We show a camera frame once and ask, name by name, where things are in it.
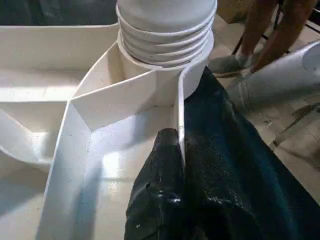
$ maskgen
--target white cylinder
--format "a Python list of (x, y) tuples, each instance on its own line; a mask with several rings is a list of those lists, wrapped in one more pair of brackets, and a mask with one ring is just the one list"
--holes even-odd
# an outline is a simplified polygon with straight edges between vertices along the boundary
[(171, 68), (202, 53), (217, 0), (119, 0), (121, 42), (141, 62)]
[(118, 0), (121, 16), (134, 28), (178, 32), (202, 23), (216, 0)]

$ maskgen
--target tiled floor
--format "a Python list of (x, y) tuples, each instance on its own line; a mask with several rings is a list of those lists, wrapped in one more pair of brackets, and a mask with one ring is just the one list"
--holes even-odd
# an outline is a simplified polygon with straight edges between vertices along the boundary
[[(215, 45), (210, 59), (230, 55), (244, 31), (243, 23), (227, 24), (216, 15), (213, 23)], [(320, 39), (320, 35), (305, 27), (291, 51), (312, 41)], [(262, 39), (257, 49), (263, 47)], [(232, 83), (234, 77), (219, 78), (224, 87)], [(310, 103), (320, 103), (320, 97), (307, 98), (288, 102), (282, 106), (265, 109), (247, 118), (259, 131), (262, 139), (270, 144), (285, 127), (295, 120), (293, 112)], [(286, 140), (274, 149), (275, 154), (291, 171), (302, 186), (320, 204), (320, 118), (294, 137)]]

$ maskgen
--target cardboard box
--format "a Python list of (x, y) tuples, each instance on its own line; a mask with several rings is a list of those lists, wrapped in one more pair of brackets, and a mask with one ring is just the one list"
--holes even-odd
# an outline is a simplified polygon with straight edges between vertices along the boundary
[(244, 20), (253, 0), (218, 0), (217, 13), (228, 24)]

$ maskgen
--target sock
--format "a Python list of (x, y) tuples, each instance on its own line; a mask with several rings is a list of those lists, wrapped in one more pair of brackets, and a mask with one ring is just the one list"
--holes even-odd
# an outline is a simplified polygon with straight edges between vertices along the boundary
[(252, 62), (252, 55), (244, 55), (242, 52), (239, 52), (235, 55), (235, 59), (237, 59), (241, 66), (249, 67)]

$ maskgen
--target black tarp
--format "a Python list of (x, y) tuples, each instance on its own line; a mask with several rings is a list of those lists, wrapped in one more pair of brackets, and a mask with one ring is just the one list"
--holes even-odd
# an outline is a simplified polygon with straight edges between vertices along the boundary
[(126, 240), (319, 239), (320, 207), (208, 68), (184, 107), (184, 179), (178, 137), (161, 131), (133, 185)]
[(117, 0), (0, 0), (0, 25), (109, 25)]
[(188, 206), (209, 239), (319, 239), (320, 207), (208, 68), (184, 113)]

